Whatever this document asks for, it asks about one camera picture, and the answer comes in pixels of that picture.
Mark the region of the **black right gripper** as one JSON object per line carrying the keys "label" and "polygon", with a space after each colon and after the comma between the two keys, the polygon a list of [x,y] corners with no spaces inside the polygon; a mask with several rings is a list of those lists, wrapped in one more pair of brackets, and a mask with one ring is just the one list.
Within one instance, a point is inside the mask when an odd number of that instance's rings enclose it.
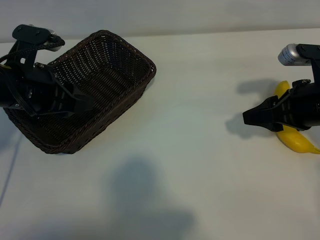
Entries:
{"label": "black right gripper", "polygon": [[[282,81],[276,86],[275,95],[278,98],[268,97],[258,106],[245,111],[242,114],[244,123],[271,132],[282,131],[283,125],[299,131],[320,125],[320,87],[311,80],[297,80],[292,86]],[[275,123],[259,119],[268,114],[272,107]]]}

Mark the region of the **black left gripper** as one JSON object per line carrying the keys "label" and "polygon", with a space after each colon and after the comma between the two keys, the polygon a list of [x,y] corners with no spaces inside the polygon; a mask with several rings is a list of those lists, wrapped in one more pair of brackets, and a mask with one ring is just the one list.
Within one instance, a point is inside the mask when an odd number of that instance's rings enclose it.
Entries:
{"label": "black left gripper", "polygon": [[9,64],[9,107],[30,116],[81,114],[92,109],[94,99],[75,84],[61,84],[51,66],[21,62]]}

